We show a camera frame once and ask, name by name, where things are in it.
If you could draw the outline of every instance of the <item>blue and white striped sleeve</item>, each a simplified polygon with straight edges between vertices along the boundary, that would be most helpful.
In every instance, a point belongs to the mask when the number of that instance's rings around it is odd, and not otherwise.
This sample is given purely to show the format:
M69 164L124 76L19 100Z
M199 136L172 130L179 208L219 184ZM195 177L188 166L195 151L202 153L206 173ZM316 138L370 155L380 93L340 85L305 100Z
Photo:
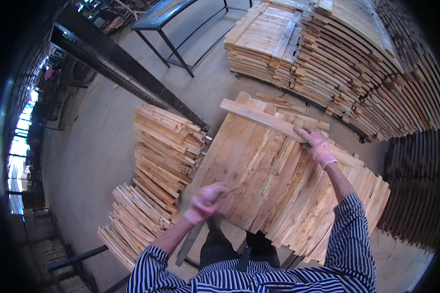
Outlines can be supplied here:
M186 282L169 273L168 255L158 247L148 246L140 255L127 284L127 293L170 293Z
M356 278L369 292L375 292L375 262L363 203L352 193L334 208L334 213L325 266L339 269Z

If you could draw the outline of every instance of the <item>factory floor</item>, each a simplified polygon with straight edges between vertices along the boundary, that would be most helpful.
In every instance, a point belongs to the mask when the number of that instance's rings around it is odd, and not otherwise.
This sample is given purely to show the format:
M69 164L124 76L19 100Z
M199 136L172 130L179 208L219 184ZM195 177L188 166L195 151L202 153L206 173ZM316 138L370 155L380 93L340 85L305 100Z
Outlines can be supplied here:
M235 5L247 8L247 1L241 2ZM221 1L215 4L196 2L165 26L164 32L175 45L180 44L205 20L205 15L212 15L221 5ZM243 14L230 10L209 21L193 35L192 41L181 48L180 53L185 61L192 64L197 60ZM163 56L170 54L156 32L144 34ZM224 98L234 100L240 91L251 95L256 91L282 95L275 87L246 77L237 78L230 72L221 42L199 63L194 69L196 77L191 78L181 67L167 68L135 32L126 28L112 38L211 125L209 133L212 135L227 114L219 109ZM130 184L134 177L132 107L140 100L102 76L97 76L88 89L74 92L66 110L65 130L46 131L42 174L46 204L55 214L65 241L80 254L103 244L96 232L98 225L109 221L108 215L114 201L111 192L118 184ZM329 122L331 139L348 152L357 153L365 166L375 173L383 173L387 142L360 144L349 128L318 109L311 107L308 115ZM234 248L239 246L245 232L228 223L222 223L222 229ZM204 227L189 253L191 258L198 259L207 232L208 229ZM371 245L379 292L401 293L411 290L432 258L432 255L420 249L393 240L380 230L375 230L371 235ZM282 261L289 254L287 249L279 251ZM109 251L86 260L84 264L93 274L101 292L129 274ZM168 269L184 279L196 274L196 270L187 264L176 267L173 257Z

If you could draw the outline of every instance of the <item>black pants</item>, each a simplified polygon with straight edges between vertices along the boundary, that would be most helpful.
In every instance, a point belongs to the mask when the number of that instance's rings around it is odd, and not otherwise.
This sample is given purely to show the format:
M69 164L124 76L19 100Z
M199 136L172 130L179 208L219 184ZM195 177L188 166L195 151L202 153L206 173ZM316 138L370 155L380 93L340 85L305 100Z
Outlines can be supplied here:
M272 246L271 241L267 239L262 232L253 234L246 232L246 242L251 247L251 261L268 262L275 268L280 267L277 250ZM212 263L239 259L240 255L233 250L230 241L224 236L219 228L213 228L207 235L202 249L200 250L199 269Z

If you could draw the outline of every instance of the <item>striped shirt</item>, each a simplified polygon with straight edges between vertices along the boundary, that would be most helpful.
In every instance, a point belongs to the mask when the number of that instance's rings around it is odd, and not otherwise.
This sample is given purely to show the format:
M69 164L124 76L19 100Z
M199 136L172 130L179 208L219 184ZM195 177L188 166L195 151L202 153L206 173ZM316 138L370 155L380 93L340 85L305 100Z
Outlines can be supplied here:
M334 213L324 267L283 270L268 262L249 261L247 272L239 272L235 259L208 265L184 281L166 270L168 255L149 246L132 272L127 293L266 293L270 288L278 292L376 292L375 262L362 202L352 193Z

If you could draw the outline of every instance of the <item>work glove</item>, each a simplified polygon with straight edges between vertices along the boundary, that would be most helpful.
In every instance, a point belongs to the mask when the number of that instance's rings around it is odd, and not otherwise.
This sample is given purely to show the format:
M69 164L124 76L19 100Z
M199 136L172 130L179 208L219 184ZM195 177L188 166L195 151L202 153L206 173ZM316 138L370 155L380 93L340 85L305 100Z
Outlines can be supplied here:
M293 130L306 140L307 143L303 144L302 147L323 169L329 163L337 162L336 158L329 152L328 140L323 134L311 128L299 128L297 126Z
M190 200L192 207L183 216L197 226L213 215L227 196L228 187L224 182L202 187Z

